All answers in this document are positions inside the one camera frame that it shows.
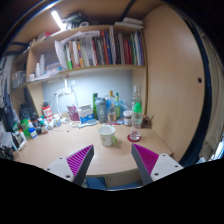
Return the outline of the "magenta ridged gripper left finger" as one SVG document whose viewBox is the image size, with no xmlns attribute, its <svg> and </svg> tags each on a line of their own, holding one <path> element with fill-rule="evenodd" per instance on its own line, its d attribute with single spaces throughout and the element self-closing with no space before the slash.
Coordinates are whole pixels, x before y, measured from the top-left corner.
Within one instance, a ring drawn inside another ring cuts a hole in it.
<svg viewBox="0 0 224 224">
<path fill-rule="evenodd" d="M 81 186 L 93 156 L 94 146 L 89 145 L 66 158 L 57 158 L 45 171 Z"/>
</svg>

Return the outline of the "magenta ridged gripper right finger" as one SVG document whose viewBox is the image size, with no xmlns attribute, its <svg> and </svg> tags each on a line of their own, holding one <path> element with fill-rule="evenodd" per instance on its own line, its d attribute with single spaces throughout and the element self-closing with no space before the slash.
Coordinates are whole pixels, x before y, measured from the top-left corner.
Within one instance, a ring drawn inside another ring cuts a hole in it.
<svg viewBox="0 0 224 224">
<path fill-rule="evenodd" d="M 137 164 L 143 185 L 150 184 L 182 169 L 182 166 L 168 154 L 158 155 L 137 144 L 132 144 L 131 154 Z"/>
</svg>

